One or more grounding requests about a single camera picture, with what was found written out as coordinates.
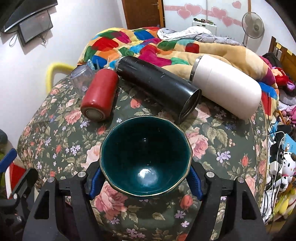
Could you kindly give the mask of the clear plastic cup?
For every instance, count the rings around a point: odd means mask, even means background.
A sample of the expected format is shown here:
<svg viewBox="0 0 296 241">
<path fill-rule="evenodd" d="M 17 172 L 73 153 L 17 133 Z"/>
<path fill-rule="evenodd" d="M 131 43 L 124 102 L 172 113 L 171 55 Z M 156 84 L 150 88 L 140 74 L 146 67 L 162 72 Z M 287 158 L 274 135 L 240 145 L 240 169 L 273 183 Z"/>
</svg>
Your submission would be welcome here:
<svg viewBox="0 0 296 241">
<path fill-rule="evenodd" d="M 73 88 L 80 97 L 85 96 L 93 78 L 94 72 L 88 65 L 79 65 L 70 74 Z"/>
</svg>

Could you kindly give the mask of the white box with items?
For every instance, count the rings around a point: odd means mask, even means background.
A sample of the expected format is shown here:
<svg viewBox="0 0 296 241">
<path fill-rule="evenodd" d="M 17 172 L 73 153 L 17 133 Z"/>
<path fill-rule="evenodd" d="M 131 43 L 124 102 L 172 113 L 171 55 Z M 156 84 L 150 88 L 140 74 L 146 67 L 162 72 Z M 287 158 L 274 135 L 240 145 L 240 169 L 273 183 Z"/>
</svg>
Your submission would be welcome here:
<svg viewBox="0 0 296 241">
<path fill-rule="evenodd" d="M 217 34 L 217 25 L 210 20 L 193 18 L 192 26 L 204 27 L 207 30 L 209 30 L 211 34 L 213 35 Z"/>
</svg>

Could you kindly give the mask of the white grey striped cloth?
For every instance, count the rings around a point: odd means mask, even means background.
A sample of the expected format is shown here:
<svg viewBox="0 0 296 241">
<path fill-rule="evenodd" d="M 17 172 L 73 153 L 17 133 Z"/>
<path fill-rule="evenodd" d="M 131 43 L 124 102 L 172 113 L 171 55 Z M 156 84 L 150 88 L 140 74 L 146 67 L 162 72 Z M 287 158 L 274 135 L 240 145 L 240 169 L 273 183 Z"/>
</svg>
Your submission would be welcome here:
<svg viewBox="0 0 296 241">
<path fill-rule="evenodd" d="M 157 36 L 165 41 L 189 39 L 202 43 L 218 43 L 233 46 L 242 45 L 239 42 L 230 39 L 229 37 L 215 36 L 208 29 L 200 26 L 192 26 L 179 32 L 168 28 L 161 28 L 157 31 Z"/>
</svg>

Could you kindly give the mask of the brown wooden door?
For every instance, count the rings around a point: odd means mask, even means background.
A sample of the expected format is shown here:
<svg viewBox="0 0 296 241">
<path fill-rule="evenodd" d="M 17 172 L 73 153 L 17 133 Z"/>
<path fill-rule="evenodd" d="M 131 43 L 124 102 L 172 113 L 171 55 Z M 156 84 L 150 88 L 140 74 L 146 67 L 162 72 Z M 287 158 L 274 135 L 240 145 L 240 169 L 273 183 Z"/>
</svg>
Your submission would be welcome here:
<svg viewBox="0 0 296 241">
<path fill-rule="evenodd" d="M 162 0 L 122 0 L 128 29 L 165 27 Z"/>
</svg>

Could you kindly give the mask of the red plush toy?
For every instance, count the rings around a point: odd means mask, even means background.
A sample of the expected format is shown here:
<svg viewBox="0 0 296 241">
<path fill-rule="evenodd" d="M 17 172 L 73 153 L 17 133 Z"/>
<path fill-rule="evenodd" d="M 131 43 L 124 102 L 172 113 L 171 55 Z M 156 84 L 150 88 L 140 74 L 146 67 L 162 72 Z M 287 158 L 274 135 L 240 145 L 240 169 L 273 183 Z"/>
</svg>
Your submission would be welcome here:
<svg viewBox="0 0 296 241">
<path fill-rule="evenodd" d="M 293 81 L 286 75 L 284 70 L 280 67 L 273 67 L 271 69 L 274 77 L 275 82 L 279 88 L 286 88 L 289 91 L 293 91 L 295 89 L 295 84 Z"/>
</svg>

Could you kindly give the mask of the frosted glass wardrobe door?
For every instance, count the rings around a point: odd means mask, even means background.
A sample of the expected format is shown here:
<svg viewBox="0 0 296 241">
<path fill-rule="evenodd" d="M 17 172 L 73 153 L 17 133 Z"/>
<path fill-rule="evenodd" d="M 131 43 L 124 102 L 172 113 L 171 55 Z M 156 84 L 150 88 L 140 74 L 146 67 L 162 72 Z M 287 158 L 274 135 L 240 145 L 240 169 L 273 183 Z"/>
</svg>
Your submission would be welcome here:
<svg viewBox="0 0 296 241">
<path fill-rule="evenodd" d="M 216 25 L 212 34 L 242 43 L 242 18 L 251 10 L 251 1 L 163 1 L 163 7 L 166 28 L 180 32 L 191 27 L 194 19 L 204 19 Z"/>
</svg>

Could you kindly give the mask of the standing electric fan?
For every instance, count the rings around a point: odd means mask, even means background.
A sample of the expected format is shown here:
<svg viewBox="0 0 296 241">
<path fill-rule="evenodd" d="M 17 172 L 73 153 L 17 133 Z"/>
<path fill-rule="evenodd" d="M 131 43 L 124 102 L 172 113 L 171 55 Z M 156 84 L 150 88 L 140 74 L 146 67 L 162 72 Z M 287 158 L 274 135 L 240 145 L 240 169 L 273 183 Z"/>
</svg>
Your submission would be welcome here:
<svg viewBox="0 0 296 241">
<path fill-rule="evenodd" d="M 264 23 L 260 16 L 252 11 L 244 14 L 242 21 L 242 28 L 244 30 L 243 46 L 247 47 L 248 39 L 259 39 L 264 34 Z"/>
</svg>

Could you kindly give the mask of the colourful patchwork blanket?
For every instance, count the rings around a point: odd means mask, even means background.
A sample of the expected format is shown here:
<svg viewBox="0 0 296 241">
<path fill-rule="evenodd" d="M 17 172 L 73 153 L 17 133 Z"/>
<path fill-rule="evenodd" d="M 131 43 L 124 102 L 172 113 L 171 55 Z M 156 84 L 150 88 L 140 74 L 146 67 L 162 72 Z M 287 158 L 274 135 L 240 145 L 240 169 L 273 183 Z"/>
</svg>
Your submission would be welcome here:
<svg viewBox="0 0 296 241">
<path fill-rule="evenodd" d="M 86 45 L 78 64 L 92 61 L 98 68 L 113 67 L 120 57 L 133 56 L 190 81 L 195 60 L 202 55 L 210 55 L 257 81 L 261 87 L 261 102 L 265 113 L 271 115 L 274 112 L 279 91 L 271 65 L 264 57 L 243 46 L 202 43 L 189 39 L 165 41 L 157 36 L 159 29 L 147 27 L 135 30 L 103 30 Z"/>
</svg>

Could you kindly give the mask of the wooden headboard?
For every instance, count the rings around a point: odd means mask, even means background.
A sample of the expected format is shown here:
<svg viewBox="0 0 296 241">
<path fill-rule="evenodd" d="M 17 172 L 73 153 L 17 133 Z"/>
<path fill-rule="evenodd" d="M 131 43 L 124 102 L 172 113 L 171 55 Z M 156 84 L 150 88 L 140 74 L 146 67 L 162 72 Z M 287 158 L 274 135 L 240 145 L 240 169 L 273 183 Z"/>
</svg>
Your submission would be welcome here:
<svg viewBox="0 0 296 241">
<path fill-rule="evenodd" d="M 295 82 L 296 78 L 296 56 L 288 48 L 277 42 L 274 36 L 271 37 L 269 52 L 273 52 L 281 63 L 284 72 Z"/>
</svg>

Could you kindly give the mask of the dark green ceramic cup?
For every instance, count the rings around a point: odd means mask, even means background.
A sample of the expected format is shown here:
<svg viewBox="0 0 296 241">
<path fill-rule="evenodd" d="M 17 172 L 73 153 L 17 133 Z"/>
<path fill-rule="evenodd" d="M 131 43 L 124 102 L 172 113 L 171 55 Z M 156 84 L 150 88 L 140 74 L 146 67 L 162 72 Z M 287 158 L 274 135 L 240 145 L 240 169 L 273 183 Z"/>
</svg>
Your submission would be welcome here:
<svg viewBox="0 0 296 241">
<path fill-rule="evenodd" d="M 174 123 L 156 116 L 130 118 L 114 127 L 100 147 L 99 164 L 116 191 L 138 199 L 175 189 L 186 178 L 192 148 Z"/>
</svg>

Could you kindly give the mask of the white thermos bottle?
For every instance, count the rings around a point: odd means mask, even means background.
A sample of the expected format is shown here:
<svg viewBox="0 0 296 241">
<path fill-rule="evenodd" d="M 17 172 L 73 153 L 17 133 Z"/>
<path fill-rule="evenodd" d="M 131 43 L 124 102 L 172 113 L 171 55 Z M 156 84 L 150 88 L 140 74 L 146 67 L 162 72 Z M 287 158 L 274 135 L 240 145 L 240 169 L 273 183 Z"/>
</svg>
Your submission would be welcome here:
<svg viewBox="0 0 296 241">
<path fill-rule="evenodd" d="M 190 82 L 204 97 L 242 120 L 251 118 L 261 102 L 261 87 L 257 81 L 210 55 L 195 60 Z"/>
</svg>

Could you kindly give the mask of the red thermos bottle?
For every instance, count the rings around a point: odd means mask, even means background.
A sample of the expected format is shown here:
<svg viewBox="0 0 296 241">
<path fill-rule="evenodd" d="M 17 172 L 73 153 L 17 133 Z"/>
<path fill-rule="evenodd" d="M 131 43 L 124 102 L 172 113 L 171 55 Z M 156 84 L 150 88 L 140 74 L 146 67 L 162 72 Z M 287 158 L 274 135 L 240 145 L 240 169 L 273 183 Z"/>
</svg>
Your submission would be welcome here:
<svg viewBox="0 0 296 241">
<path fill-rule="evenodd" d="M 109 118 L 117 90 L 119 77 L 114 70 L 99 70 L 82 99 L 80 110 L 91 121 Z"/>
</svg>

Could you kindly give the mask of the small wall monitor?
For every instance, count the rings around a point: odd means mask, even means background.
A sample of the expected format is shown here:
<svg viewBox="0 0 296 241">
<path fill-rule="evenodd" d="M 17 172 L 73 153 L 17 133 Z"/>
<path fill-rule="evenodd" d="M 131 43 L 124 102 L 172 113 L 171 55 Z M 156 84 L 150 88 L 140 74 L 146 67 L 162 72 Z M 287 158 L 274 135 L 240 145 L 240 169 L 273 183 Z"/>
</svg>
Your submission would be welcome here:
<svg viewBox="0 0 296 241">
<path fill-rule="evenodd" d="M 41 11 L 33 16 L 28 17 L 18 25 L 18 35 L 23 46 L 35 37 L 53 28 L 48 10 Z"/>
</svg>

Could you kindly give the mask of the light blue box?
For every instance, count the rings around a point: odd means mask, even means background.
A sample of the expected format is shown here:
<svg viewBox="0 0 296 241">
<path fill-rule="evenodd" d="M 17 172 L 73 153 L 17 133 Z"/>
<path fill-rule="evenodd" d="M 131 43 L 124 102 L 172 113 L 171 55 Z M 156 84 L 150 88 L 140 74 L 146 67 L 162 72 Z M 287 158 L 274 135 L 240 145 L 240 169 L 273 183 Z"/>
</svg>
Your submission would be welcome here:
<svg viewBox="0 0 296 241">
<path fill-rule="evenodd" d="M 286 134 L 284 138 L 283 150 L 296 154 L 296 142 L 288 134 Z"/>
</svg>

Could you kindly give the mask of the wall mounted television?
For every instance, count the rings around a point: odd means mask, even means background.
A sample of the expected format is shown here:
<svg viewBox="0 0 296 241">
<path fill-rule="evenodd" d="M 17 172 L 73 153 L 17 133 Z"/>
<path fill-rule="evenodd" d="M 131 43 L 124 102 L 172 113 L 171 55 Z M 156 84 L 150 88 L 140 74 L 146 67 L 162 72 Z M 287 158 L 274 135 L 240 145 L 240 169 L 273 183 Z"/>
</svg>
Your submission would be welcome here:
<svg viewBox="0 0 296 241">
<path fill-rule="evenodd" d="M 26 18 L 57 4 L 57 1 L 1 1 L 1 31 L 7 32 Z"/>
</svg>

